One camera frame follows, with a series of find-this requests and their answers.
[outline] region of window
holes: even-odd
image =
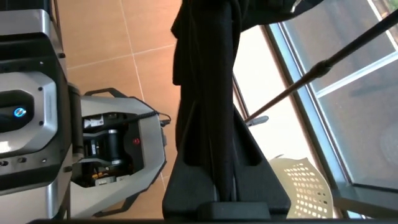
[[[266,31],[296,82],[397,8],[394,0],[325,0]],[[398,211],[397,43],[394,26],[295,94],[336,206],[375,218]]]

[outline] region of blue logo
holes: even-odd
[[[24,108],[17,108],[14,110],[14,116],[17,118],[21,118],[25,116],[26,110]]]

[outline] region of black rod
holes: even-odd
[[[269,108],[273,107],[275,104],[279,103],[281,100],[289,96],[291,93],[297,91],[299,88],[304,85],[314,81],[316,78],[320,78],[326,75],[332,68],[332,66],[336,65],[338,62],[342,61],[344,58],[354,53],[356,50],[366,45],[377,36],[381,35],[392,26],[398,23],[398,10],[395,10],[393,13],[389,14],[382,21],[378,22],[372,28],[368,29],[365,33],[357,37],[354,41],[349,43],[347,46],[342,48],[336,54],[331,56],[329,59],[318,62],[314,65],[301,79],[297,82],[289,86],[282,93],[277,95],[274,99],[270,100],[267,104],[265,104],[262,108],[258,109],[252,115],[250,115],[245,122],[249,122],[250,120],[256,118]]]

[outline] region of quadruped robot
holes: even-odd
[[[170,120],[112,88],[81,96],[67,81],[51,1],[6,2],[0,11],[0,203],[7,207],[0,209],[1,222],[127,210],[165,165],[162,128]],[[114,98],[93,96],[105,91]],[[102,212],[124,199],[122,208]]]

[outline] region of window frame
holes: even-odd
[[[303,70],[298,63],[292,43],[286,36],[284,26],[271,24],[262,28],[281,70],[282,78],[288,85],[293,84],[301,78]],[[358,214],[373,218],[397,218],[398,189],[358,185],[349,181],[311,86],[299,89],[293,93],[292,98],[297,106],[298,116],[313,144],[312,151],[330,185],[334,206],[340,209],[346,218],[360,218]]]

